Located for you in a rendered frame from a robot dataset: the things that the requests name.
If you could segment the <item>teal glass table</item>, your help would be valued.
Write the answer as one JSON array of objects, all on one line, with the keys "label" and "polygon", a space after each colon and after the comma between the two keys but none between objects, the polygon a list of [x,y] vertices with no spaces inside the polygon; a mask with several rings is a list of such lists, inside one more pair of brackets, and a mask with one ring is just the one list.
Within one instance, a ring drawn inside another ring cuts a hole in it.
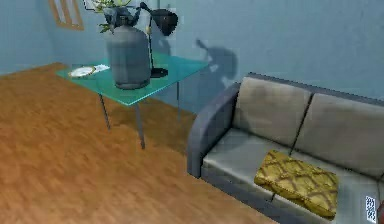
[{"label": "teal glass table", "polygon": [[208,64],[203,61],[190,60],[158,52],[154,52],[154,65],[156,67],[166,69],[168,71],[168,75],[162,78],[151,78],[150,83],[147,86],[134,90],[122,90],[117,88],[115,86],[112,73],[109,69],[99,71],[84,77],[71,77],[69,75],[71,71],[82,67],[82,65],[76,64],[69,68],[59,70],[57,75],[79,86],[91,90],[99,96],[107,127],[110,127],[110,123],[104,104],[104,98],[112,99],[125,106],[133,106],[135,108],[136,124],[141,147],[145,148],[139,102],[166,89],[173,84],[179,85],[179,83],[185,78],[208,66]]}]

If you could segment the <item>green plant in grey vase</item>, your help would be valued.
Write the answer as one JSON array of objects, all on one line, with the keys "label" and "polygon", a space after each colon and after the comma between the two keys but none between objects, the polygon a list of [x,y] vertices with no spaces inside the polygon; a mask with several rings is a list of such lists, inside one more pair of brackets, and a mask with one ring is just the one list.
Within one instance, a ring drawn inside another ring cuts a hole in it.
[{"label": "green plant in grey vase", "polygon": [[100,32],[115,86],[123,90],[147,86],[151,76],[149,43],[147,34],[136,28],[141,8],[130,6],[131,0],[87,1],[94,12],[105,18]]}]

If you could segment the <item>grey sofa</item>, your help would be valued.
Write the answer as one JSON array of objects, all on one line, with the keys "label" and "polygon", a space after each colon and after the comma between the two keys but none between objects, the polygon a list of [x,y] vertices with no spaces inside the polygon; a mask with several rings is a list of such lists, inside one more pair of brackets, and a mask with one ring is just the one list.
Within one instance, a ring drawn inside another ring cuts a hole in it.
[{"label": "grey sofa", "polygon": [[[337,175],[333,220],[254,183],[270,150]],[[196,117],[187,171],[279,224],[372,224],[366,196],[384,224],[384,101],[250,73]]]}]

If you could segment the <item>black desk lamp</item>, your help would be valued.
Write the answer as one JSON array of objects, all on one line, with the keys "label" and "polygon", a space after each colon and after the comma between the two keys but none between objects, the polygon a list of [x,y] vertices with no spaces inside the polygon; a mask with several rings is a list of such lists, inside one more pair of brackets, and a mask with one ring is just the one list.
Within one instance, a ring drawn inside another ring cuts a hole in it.
[{"label": "black desk lamp", "polygon": [[176,29],[178,24],[178,16],[176,13],[171,12],[168,9],[150,9],[144,2],[139,4],[139,9],[147,11],[150,15],[148,25],[148,41],[149,41],[149,53],[151,63],[151,77],[162,78],[168,75],[168,70],[164,68],[157,68],[154,66],[153,50],[152,50],[152,23],[155,23],[160,32],[164,36],[170,36]]}]

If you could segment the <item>white plate with gold rim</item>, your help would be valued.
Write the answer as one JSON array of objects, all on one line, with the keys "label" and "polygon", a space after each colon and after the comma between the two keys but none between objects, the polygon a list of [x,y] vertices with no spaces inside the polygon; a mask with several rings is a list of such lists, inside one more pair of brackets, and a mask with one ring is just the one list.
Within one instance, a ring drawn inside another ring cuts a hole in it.
[{"label": "white plate with gold rim", "polygon": [[68,76],[71,78],[81,78],[81,77],[92,75],[95,70],[96,70],[96,68],[94,66],[78,67],[78,68],[71,70],[68,73]]}]

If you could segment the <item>yellow patterned cushion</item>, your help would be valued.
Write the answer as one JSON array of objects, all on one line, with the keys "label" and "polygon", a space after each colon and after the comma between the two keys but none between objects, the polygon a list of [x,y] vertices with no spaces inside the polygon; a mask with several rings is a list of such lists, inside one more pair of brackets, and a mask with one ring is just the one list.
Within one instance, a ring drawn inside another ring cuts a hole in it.
[{"label": "yellow patterned cushion", "polygon": [[339,179],[333,172],[270,150],[254,183],[329,221],[336,216]]}]

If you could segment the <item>wooden framed wall picture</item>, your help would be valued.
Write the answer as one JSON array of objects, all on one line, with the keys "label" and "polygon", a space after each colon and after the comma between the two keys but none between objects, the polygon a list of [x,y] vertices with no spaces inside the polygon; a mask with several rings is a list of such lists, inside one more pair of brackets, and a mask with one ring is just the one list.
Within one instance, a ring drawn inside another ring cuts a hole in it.
[{"label": "wooden framed wall picture", "polygon": [[58,27],[70,30],[83,30],[77,0],[48,0],[53,18]]}]

